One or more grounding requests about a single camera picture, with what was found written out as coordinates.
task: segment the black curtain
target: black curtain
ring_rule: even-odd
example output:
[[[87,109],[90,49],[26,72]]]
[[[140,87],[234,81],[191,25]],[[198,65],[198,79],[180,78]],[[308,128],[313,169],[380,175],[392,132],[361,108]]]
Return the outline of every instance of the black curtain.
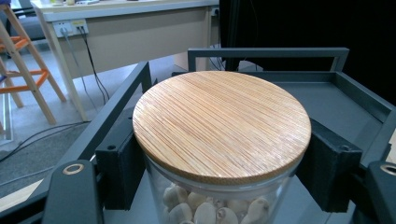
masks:
[[[350,52],[344,72],[396,105],[396,1],[244,0],[234,24],[231,2],[219,0],[223,48],[346,47]],[[228,35],[231,26],[237,26],[235,36]],[[230,38],[233,46],[228,45]],[[332,63],[331,59],[247,60],[265,70],[323,70]]]

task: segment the wooden lid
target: wooden lid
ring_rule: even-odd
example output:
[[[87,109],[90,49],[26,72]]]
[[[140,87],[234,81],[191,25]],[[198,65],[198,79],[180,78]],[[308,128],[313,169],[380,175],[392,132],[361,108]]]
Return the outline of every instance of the wooden lid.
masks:
[[[134,109],[134,134],[164,169],[207,184],[239,185],[280,175],[311,136],[304,108],[263,79],[206,71],[152,87]]]

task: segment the black cable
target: black cable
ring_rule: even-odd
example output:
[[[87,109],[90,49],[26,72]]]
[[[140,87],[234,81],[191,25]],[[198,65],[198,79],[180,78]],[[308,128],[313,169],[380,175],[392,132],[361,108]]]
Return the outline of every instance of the black cable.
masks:
[[[41,139],[44,139],[44,138],[49,137],[49,136],[52,136],[52,135],[54,135],[54,134],[56,134],[56,133],[60,133],[60,132],[66,131],[66,130],[68,130],[68,129],[77,127],[78,125],[81,125],[81,124],[84,124],[84,123],[89,123],[89,122],[90,122],[90,121],[82,121],[82,122],[77,122],[77,123],[72,123],[72,124],[64,124],[64,125],[60,125],[60,126],[48,128],[48,129],[43,130],[43,131],[41,131],[41,132],[35,133],[35,134],[33,134],[32,136],[30,136],[30,137],[28,137],[27,139],[25,139],[24,141],[22,141],[16,148],[12,149],[12,151],[11,151],[10,153],[8,153],[5,157],[3,157],[2,159],[0,159],[0,162],[5,161],[6,159],[8,159],[8,158],[10,158],[11,156],[15,155],[17,152],[21,151],[22,149],[24,149],[24,148],[26,148],[26,147],[29,147],[30,145],[32,145],[33,143],[35,143],[35,142],[37,142],[37,141],[39,141],[39,140],[41,140]],[[35,141],[33,141],[33,142],[27,144],[26,146],[22,146],[24,143],[26,143],[27,141],[29,141],[30,139],[32,139],[33,137],[35,137],[35,136],[37,136],[37,135],[39,135],[39,134],[41,134],[41,133],[50,131],[50,130],[52,130],[52,129],[62,128],[62,127],[67,127],[67,128],[61,129],[61,130],[59,130],[59,131],[57,131],[57,132],[55,132],[55,133],[50,133],[50,134],[48,134],[48,135],[46,135],[46,136],[43,136],[43,137],[41,137],[41,138],[37,138]]]
[[[76,63],[76,66],[77,66],[77,69],[78,69],[78,74],[79,74],[79,77],[81,78],[82,86],[84,87],[84,91],[85,91],[85,93],[87,94],[88,98],[90,99],[91,104],[93,105],[93,108],[95,108],[95,110],[96,110],[96,112],[97,112],[98,110],[97,110],[97,108],[96,108],[96,106],[95,106],[95,103],[93,102],[93,100],[92,100],[90,94],[89,94],[88,91],[87,91],[87,85],[85,84],[84,76],[82,75],[82,72],[81,72],[81,67],[79,66],[79,63],[78,63],[78,60],[77,60],[77,57],[76,57],[74,48],[73,48],[73,46],[72,46],[72,43],[71,43],[70,40],[69,40],[67,31],[66,31],[64,28],[62,28],[62,29],[61,29],[61,33],[62,33],[62,35],[64,35],[64,39],[66,40],[67,45],[69,46],[70,51],[72,52],[72,56],[73,56],[73,59],[74,59],[74,61],[75,61],[75,63]]]
[[[249,0],[249,2],[250,2],[250,5],[251,5],[251,9],[253,10],[254,19],[255,19],[255,22],[256,22],[256,36],[254,37],[254,42],[253,42],[253,48],[255,48],[257,40],[259,39],[259,19],[257,18],[256,9],[254,8],[253,1]]]
[[[218,15],[218,25],[219,25],[219,28],[218,28],[218,42],[219,42],[219,47],[221,48],[221,22],[220,22],[220,11],[218,10],[217,11],[217,15]],[[219,64],[219,70],[221,71],[221,70],[225,70],[225,66],[224,66],[224,63],[222,62],[222,58],[221,57],[218,57],[218,64]]]
[[[84,40],[84,43],[85,43],[85,45],[86,45],[86,47],[87,47],[87,51],[88,51],[88,55],[89,55],[89,57],[90,57],[90,62],[91,62],[93,74],[94,74],[94,76],[95,76],[96,84],[98,85],[98,88],[99,88],[100,92],[101,92],[102,95],[103,95],[103,101],[104,101],[104,104],[105,104],[105,103],[106,103],[105,93],[106,93],[106,96],[107,96],[107,100],[109,100],[110,97],[109,97],[109,95],[108,95],[108,92],[107,92],[105,86],[102,84],[101,80],[99,79],[99,76],[97,76],[97,74],[96,74],[96,70],[95,70],[95,66],[94,66],[94,64],[93,64],[93,59],[92,59],[90,47],[88,46],[87,34],[85,33],[84,27],[78,27],[78,30],[79,30],[79,32],[80,32],[80,34],[81,34],[81,36],[82,36],[82,39]]]
[[[215,63],[213,63],[212,58],[209,58],[209,61],[213,64],[213,66],[214,66],[217,70],[221,71],[221,65],[219,65],[219,67],[217,67],[217,66],[215,65]]]
[[[45,169],[43,169],[43,170],[40,170],[40,171],[31,173],[31,174],[29,174],[29,175],[23,175],[23,176],[19,176],[19,177],[17,177],[17,178],[8,180],[7,182],[1,183],[1,184],[0,184],[0,188],[3,187],[3,186],[5,186],[5,185],[11,184],[12,182],[15,182],[15,181],[22,180],[22,179],[24,179],[24,178],[27,178],[27,177],[30,177],[30,176],[33,176],[33,175],[42,174],[42,173],[44,173],[44,172],[47,172],[47,171],[53,169],[53,167],[54,167],[54,166],[51,166],[51,167],[45,168]]]

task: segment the gray carpet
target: gray carpet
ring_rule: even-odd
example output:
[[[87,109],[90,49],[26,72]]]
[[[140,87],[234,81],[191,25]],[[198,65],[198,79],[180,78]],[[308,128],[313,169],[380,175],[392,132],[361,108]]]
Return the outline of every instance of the gray carpet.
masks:
[[[123,110],[113,127],[131,115],[132,108]],[[81,122],[41,133],[5,160],[10,152],[0,151],[0,198],[45,178],[88,125]]]

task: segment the jar contents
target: jar contents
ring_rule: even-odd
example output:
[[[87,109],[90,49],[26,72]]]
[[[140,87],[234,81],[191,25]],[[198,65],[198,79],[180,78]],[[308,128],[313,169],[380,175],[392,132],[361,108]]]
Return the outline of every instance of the jar contents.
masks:
[[[269,198],[222,200],[172,183],[163,192],[163,220],[167,224],[264,224],[274,208]]]

